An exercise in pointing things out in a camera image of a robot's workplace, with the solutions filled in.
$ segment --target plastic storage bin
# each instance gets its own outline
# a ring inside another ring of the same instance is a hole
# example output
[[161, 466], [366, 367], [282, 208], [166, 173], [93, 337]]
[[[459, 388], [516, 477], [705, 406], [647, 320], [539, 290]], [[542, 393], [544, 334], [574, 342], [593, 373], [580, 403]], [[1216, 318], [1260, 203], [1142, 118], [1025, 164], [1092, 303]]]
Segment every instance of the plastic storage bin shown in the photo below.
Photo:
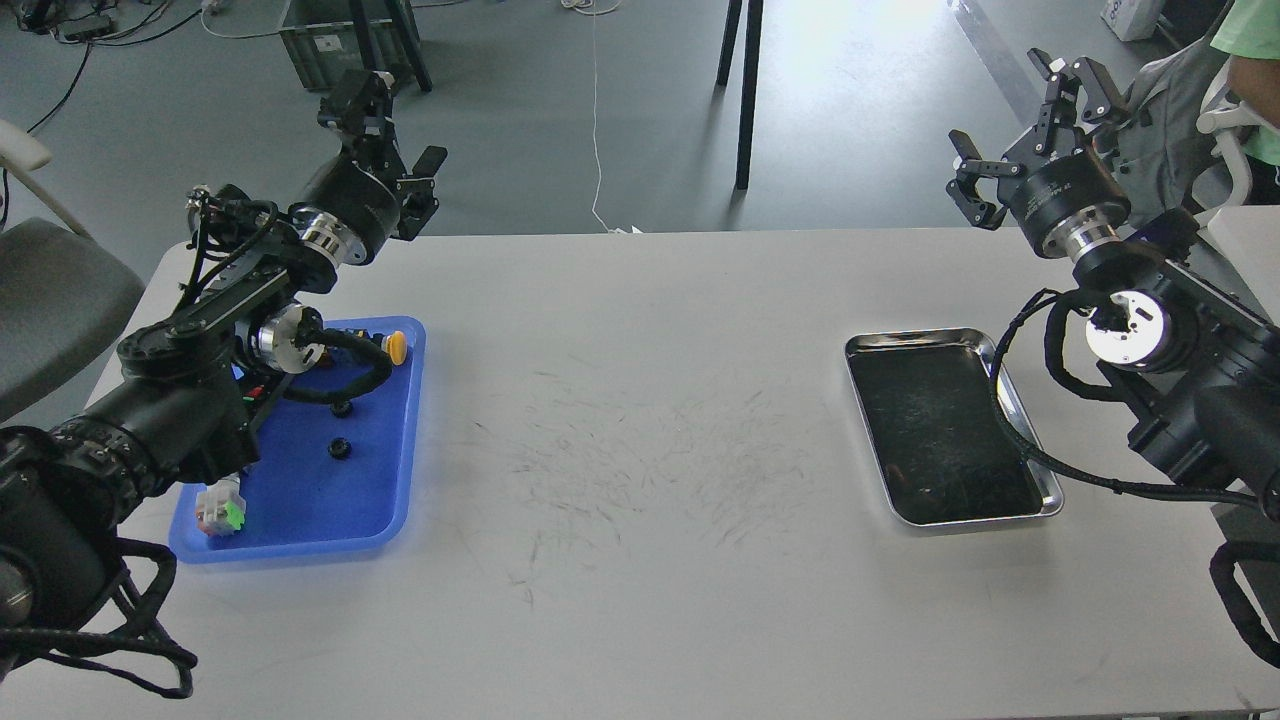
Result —
[[[352, 401], [335, 418], [328, 405], [280, 401], [259, 432], [262, 460], [244, 475], [239, 492], [248, 503], [236, 534], [207, 537], [196, 527], [196, 496], [205, 486], [183, 486], [169, 525], [169, 546], [183, 562], [224, 562], [369, 550], [384, 544], [404, 524], [417, 439], [419, 398], [426, 357], [426, 329], [413, 318], [326, 322], [333, 328], [402, 331], [408, 359], [374, 392]], [[311, 370], [301, 387], [334, 389], [366, 368]], [[346, 460], [326, 446], [347, 438]]]
[[[408, 64], [408, 54], [392, 26], [384, 0], [362, 0], [369, 18], [374, 51], [383, 61]], [[410, 0], [402, 3], [408, 28], [420, 37]], [[347, 0], [289, 0], [280, 14], [280, 38], [293, 60], [293, 69], [307, 90], [329, 90], [342, 73], [362, 68], [360, 45]]]

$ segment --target black table leg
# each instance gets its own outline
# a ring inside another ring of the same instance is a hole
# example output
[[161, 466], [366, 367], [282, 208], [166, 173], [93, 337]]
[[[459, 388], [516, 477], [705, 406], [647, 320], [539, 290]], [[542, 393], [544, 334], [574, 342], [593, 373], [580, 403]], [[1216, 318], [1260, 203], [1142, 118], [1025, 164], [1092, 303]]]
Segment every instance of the black table leg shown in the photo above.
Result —
[[721, 42], [721, 67], [716, 73], [716, 85], [728, 85], [728, 68], [733, 64], [733, 42], [737, 41], [737, 20], [742, 17], [742, 0], [728, 0], [728, 17], [724, 18], [724, 40]]
[[764, 0], [746, 3], [746, 63], [742, 68], [742, 115], [737, 128], [737, 182], [746, 190], [751, 177], [751, 133], [755, 129], [755, 79], [760, 70], [760, 26], [764, 22]]
[[426, 63], [422, 61], [422, 41], [410, 31], [401, 0], [387, 0], [387, 17], [392, 19], [392, 26], [399, 35], [404, 54], [408, 55], [408, 64], [413, 68], [413, 77], [417, 78], [417, 86], [422, 92], [431, 92], [431, 76], [426, 74]]
[[360, 45], [360, 61], [366, 70], [378, 69], [378, 58], [374, 55], [374, 40], [369, 33], [369, 15], [365, 14], [364, 0], [349, 0], [351, 29], [356, 33], [356, 44]]

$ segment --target stainless steel tray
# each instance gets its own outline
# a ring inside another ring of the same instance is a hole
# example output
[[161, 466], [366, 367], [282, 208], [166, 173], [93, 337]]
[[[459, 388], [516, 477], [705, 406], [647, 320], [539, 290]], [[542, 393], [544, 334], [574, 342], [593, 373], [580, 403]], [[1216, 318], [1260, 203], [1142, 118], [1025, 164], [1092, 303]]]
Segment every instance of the stainless steel tray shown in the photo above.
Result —
[[[1057, 478], [1016, 456], [991, 416], [987, 391], [978, 396], [995, 350], [991, 338], [972, 328], [860, 334], [845, 346], [884, 497], [904, 523], [975, 525], [1047, 518], [1062, 509]], [[900, 384], [886, 378], [901, 378], [892, 380]], [[1039, 446], [1004, 368], [997, 398], [1009, 421]], [[873, 425], [883, 437], [877, 438]]]

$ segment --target yellow knob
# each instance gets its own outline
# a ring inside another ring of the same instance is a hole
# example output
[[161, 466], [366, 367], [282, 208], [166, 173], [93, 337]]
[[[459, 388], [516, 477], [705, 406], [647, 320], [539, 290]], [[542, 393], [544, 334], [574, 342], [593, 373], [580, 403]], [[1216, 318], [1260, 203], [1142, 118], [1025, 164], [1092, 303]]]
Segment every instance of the yellow knob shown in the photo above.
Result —
[[399, 331], [393, 332], [383, 338], [383, 352], [392, 359], [393, 365], [403, 365], [408, 357], [408, 338]]

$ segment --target green component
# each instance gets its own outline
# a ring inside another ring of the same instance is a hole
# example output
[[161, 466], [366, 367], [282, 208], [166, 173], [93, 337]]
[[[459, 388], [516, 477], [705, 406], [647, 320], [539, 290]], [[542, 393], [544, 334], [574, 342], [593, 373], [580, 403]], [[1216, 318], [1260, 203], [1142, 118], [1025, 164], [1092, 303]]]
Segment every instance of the green component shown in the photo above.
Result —
[[237, 530], [244, 527], [244, 511], [239, 509], [234, 502], [227, 501], [223, 505], [223, 510], [227, 511], [227, 524], [236, 528]]

